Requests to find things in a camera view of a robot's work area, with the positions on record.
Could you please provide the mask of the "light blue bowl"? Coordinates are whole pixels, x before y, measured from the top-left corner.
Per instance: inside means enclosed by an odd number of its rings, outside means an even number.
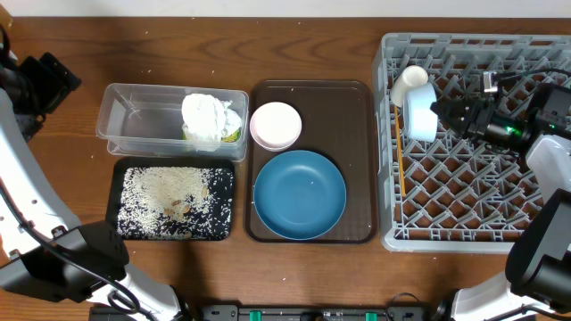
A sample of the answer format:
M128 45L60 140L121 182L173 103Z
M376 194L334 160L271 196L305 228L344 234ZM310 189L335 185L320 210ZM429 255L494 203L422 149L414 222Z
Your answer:
M427 143L435 140L438 116L431 110L435 102L435 91L430 83L412 88L406 93L402 114L407 138Z

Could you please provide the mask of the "cream cup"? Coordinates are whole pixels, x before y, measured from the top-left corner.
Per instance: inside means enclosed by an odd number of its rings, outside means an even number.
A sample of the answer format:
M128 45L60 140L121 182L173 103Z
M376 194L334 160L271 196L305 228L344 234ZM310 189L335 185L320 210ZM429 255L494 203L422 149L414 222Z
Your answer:
M418 65L411 65L405 68L395 80L390 91L392 103L397 107L402 107L407 92L413 88L423 86L428 82L428 78L427 71Z

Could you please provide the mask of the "dark blue plate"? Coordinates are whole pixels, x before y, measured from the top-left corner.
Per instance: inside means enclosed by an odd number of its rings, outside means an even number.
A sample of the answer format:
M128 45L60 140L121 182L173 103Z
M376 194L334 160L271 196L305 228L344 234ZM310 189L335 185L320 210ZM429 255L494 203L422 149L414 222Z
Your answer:
M309 241L340 221L347 187L340 169L329 158L294 150L263 166L253 184L252 201L261 222L274 234Z

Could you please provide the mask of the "white napkin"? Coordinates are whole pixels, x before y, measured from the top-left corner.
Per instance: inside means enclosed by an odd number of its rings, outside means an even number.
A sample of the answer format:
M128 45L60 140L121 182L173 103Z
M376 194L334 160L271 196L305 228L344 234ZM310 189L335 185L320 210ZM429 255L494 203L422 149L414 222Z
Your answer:
M191 132L187 140L197 151L214 152L221 147L220 139L241 130L243 120L231 109L232 101L213 95L187 95L181 106L183 127Z

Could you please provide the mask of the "pink bowl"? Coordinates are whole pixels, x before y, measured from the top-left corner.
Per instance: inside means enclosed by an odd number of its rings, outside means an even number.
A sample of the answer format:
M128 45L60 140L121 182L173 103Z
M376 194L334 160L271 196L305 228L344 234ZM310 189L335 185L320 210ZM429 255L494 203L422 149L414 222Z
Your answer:
M271 152L281 152L301 135L302 118L287 103L264 103L253 113L249 128L253 140L259 146Z

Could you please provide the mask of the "green yellow snack wrapper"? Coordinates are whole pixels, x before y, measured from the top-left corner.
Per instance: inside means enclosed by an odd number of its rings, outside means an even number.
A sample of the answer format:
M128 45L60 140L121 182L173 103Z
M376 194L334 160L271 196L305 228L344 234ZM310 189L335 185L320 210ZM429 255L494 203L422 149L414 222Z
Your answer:
M190 140L191 132L188 130L188 128L183 127L182 130L183 130L183 138L185 140ZM240 138L240 136L241 136L241 130L237 129L233 134L222 137L220 141L223 143L234 143Z

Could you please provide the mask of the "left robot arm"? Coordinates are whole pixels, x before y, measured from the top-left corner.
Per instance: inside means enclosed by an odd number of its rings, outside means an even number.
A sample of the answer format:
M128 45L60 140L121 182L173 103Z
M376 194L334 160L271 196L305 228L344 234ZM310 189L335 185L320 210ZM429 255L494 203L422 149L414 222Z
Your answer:
M18 64L1 50L1 240L10 261L2 289L40 300L89 301L108 317L189 320L174 288L130 263L105 221L82 224L58 196L29 149L29 139L80 80L53 55Z

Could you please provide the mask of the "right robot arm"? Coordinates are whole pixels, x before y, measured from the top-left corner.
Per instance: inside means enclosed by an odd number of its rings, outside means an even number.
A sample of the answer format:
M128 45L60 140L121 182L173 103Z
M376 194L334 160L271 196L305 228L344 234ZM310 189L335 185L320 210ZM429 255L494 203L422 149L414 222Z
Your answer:
M504 272L455 293L442 305L444 320L570 318L569 89L540 85L525 120L500 115L486 100L433 103L432 111L463 138L523 157L544 201L512 245Z

